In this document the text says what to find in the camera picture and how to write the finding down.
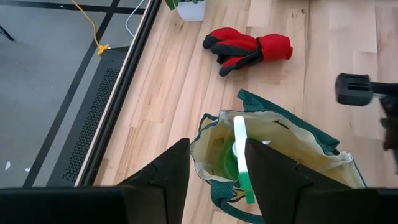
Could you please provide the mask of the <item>green white spray bottle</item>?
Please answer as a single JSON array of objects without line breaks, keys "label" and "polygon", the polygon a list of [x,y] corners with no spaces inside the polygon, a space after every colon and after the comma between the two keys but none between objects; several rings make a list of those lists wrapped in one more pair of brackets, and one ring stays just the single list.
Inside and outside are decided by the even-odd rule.
[{"label": "green white spray bottle", "polygon": [[246,203],[255,202],[254,190],[248,174],[248,162],[246,161],[246,123],[243,116],[233,118],[233,137],[226,137],[221,144],[221,152],[218,156],[216,167],[218,175],[232,182],[237,182],[244,192]]}]

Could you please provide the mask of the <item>black table edge rail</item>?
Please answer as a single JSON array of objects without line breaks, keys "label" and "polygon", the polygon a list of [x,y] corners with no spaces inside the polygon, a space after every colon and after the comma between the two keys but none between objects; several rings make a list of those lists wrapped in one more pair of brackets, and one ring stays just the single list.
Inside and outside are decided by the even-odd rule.
[{"label": "black table edge rail", "polygon": [[129,46],[127,55],[116,79],[103,115],[98,123],[90,148],[86,154],[81,170],[74,183],[75,187],[93,185],[99,171],[104,153],[107,150],[118,116],[134,77],[139,59],[146,44],[162,0],[148,0],[134,38]]}]

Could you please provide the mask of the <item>beige green gardening bag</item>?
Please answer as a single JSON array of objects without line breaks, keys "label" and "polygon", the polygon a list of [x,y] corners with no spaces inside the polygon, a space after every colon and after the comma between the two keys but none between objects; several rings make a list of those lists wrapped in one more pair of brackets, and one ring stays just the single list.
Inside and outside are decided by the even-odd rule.
[{"label": "beige green gardening bag", "polygon": [[233,154],[233,119],[242,116],[250,138],[268,145],[291,159],[348,187],[363,188],[366,183],[348,152],[339,152],[339,140],[324,133],[293,113],[246,90],[238,98],[243,110],[222,110],[218,116],[204,114],[198,135],[190,145],[195,171],[211,186],[211,200],[232,217],[252,224],[265,224],[260,215],[242,211],[233,203],[254,195],[239,181],[238,162]]}]

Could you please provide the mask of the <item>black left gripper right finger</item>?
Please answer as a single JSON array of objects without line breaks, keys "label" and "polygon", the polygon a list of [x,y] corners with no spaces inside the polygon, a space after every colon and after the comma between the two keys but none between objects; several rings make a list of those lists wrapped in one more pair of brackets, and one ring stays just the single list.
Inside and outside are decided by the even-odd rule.
[{"label": "black left gripper right finger", "polygon": [[347,224],[330,190],[349,187],[254,139],[246,140],[246,162],[266,224]]}]

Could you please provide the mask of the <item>black perforated box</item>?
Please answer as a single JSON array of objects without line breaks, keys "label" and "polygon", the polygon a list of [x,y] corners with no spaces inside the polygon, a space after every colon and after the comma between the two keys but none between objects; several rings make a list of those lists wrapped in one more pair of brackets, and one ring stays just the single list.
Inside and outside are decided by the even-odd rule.
[{"label": "black perforated box", "polygon": [[102,54],[71,131],[47,182],[48,187],[75,185],[127,51],[127,47],[117,47],[108,49]]}]

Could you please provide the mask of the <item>red black gardening glove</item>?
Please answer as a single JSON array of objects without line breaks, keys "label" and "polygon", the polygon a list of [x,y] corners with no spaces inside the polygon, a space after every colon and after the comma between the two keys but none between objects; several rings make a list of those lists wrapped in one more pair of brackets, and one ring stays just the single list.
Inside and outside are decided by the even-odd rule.
[{"label": "red black gardening glove", "polygon": [[231,27],[210,32],[205,36],[203,48],[217,55],[217,63],[221,65],[219,75],[222,77],[233,70],[263,61],[289,60],[293,54],[293,47],[287,36],[267,34],[252,37]]}]

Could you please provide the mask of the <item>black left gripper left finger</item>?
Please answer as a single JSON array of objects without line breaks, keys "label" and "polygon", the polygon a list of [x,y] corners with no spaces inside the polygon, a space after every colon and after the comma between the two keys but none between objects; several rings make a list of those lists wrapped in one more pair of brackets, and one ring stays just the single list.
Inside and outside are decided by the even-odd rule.
[{"label": "black left gripper left finger", "polygon": [[190,177],[190,140],[182,138],[119,183],[127,224],[181,224]]}]

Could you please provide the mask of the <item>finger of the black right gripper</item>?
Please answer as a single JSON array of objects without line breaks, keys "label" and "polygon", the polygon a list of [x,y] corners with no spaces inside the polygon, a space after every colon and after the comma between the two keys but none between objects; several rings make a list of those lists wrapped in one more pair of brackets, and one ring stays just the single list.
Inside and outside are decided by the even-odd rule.
[{"label": "finger of the black right gripper", "polygon": [[392,151],[396,174],[398,174],[398,97],[385,96],[379,101],[386,114],[380,119],[385,129],[383,149]]},{"label": "finger of the black right gripper", "polygon": [[372,82],[369,75],[341,73],[336,78],[335,95],[339,104],[366,106],[374,97],[398,98],[398,83]]}]

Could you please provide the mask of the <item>white plant pot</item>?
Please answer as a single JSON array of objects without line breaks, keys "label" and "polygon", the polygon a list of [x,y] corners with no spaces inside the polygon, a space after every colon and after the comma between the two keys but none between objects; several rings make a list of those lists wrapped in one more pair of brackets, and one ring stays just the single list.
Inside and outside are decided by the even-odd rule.
[{"label": "white plant pot", "polygon": [[170,10],[176,9],[185,22],[200,22],[205,18],[206,0],[164,0]]}]

